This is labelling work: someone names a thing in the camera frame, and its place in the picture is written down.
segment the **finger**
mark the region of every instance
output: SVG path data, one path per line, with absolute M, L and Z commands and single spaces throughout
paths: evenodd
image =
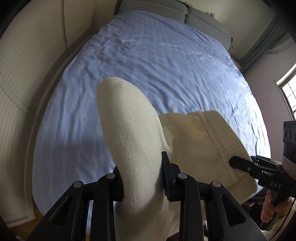
M 264 207 L 265 209 L 270 213 L 270 214 L 274 214 L 274 205 L 271 202 L 268 202 L 268 197 L 266 196 L 265 198 L 265 202 L 264 202 Z
M 269 222 L 269 219 L 267 219 L 264 215 L 263 215 L 263 212 L 261 212 L 261 220 L 265 223 L 268 223 Z
M 271 220 L 273 215 L 266 210 L 265 206 L 263 206 L 262 208 L 262 214 L 264 215 L 264 217 L 266 217 L 267 219 Z
M 287 209 L 289 209 L 290 208 L 290 205 L 289 205 L 289 201 L 288 200 L 286 200 L 286 201 L 283 201 L 283 202 L 281 202 L 280 204 L 278 204 L 276 207 L 275 207 L 275 212 L 277 212 L 277 213 L 281 213 L 281 212 L 283 212 L 283 211 L 285 211 L 285 210 L 287 210 Z
M 271 190 L 268 190 L 267 191 L 266 198 L 267 198 L 267 201 L 268 202 L 271 202 L 272 201 L 272 191 Z

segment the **gray headboard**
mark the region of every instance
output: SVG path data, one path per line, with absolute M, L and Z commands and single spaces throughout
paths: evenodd
M 153 12 L 186 23 L 217 39 L 227 51 L 230 48 L 231 35 L 224 25 L 208 14 L 176 0 L 118 0 L 118 13 L 130 10 Z

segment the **wall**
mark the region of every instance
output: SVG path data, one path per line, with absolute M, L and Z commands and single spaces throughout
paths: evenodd
M 96 0 L 95 2 L 95 23 L 98 31 L 102 26 L 110 22 L 113 17 L 117 0 Z
M 215 14 L 233 38 L 231 54 L 240 59 L 268 26 L 274 12 L 262 0 L 185 0 L 193 7 Z
M 292 38 L 289 48 L 279 53 L 264 54 L 244 74 L 261 109 L 269 138 L 271 157 L 281 160 L 283 154 L 283 122 L 292 120 L 288 106 L 275 81 L 280 80 L 296 63 L 296 44 Z

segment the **bed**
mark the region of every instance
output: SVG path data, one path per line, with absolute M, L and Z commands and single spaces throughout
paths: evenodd
M 32 174 L 41 214 L 73 182 L 95 182 L 113 171 L 95 98 L 111 76 L 138 87 L 158 114 L 219 111 L 250 155 L 270 157 L 260 109 L 227 52 L 227 28 L 174 0 L 119 4 L 119 14 L 86 42 L 48 102 Z

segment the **cable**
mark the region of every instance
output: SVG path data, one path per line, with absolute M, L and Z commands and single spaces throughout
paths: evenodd
M 292 210 L 292 208 L 294 206 L 295 200 L 296 200 L 296 198 L 294 198 L 292 206 L 290 207 L 289 212 L 287 213 L 285 220 L 283 221 L 283 223 L 281 224 L 279 229 L 275 232 L 275 234 L 271 237 L 271 239 L 269 241 L 271 241 L 278 234 L 278 232 L 281 230 L 281 228 L 283 227 L 284 223 L 286 222 L 286 220 L 287 220 L 287 218 L 288 218 L 288 216 L 289 216 L 289 214 L 290 214 L 290 212 L 291 212 L 291 210 Z

